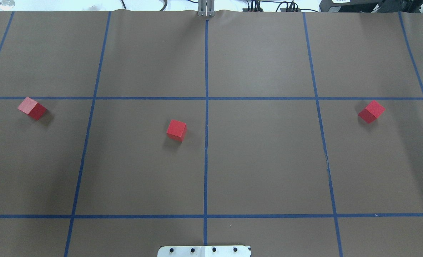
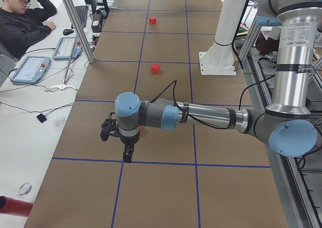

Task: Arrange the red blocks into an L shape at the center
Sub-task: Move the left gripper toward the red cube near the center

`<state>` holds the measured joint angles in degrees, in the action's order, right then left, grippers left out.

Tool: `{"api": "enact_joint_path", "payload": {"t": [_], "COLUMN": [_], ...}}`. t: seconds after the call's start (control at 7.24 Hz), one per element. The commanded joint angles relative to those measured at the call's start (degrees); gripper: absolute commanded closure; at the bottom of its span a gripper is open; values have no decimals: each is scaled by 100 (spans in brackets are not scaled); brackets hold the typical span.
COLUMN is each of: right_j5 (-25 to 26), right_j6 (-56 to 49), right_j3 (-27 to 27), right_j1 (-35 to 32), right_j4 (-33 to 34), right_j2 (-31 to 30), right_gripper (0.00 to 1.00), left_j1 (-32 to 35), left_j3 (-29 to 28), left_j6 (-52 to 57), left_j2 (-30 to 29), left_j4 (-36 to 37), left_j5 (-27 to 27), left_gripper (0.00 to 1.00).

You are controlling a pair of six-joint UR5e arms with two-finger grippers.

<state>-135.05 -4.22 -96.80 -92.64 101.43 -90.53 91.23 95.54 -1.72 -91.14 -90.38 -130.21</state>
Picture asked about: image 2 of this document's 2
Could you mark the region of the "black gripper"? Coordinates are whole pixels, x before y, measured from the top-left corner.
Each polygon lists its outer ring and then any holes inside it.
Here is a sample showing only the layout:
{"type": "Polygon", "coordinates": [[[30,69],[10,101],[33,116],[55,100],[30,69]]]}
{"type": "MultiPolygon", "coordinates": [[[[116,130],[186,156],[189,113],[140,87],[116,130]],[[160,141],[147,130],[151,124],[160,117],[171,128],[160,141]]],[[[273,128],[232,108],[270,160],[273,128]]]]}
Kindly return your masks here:
{"type": "Polygon", "coordinates": [[[120,140],[125,145],[123,152],[123,161],[124,162],[132,162],[132,145],[135,145],[140,139],[140,135],[137,134],[135,136],[127,137],[121,136],[120,140]]]}

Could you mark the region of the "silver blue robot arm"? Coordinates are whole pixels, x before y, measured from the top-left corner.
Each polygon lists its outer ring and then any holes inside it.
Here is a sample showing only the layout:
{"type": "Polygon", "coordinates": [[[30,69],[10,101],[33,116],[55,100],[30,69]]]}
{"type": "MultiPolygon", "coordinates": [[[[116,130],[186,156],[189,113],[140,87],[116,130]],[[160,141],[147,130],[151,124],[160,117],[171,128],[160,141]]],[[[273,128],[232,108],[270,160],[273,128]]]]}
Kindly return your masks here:
{"type": "Polygon", "coordinates": [[[262,26],[281,25],[273,99],[265,111],[233,110],[178,103],[161,98],[141,101],[132,93],[115,100],[114,135],[124,143],[123,160],[132,161],[140,127],[173,130],[179,123],[203,124],[214,129],[235,129],[251,135],[274,152],[299,157],[317,141],[306,108],[309,75],[321,0],[259,0],[257,21],[262,26]]]}

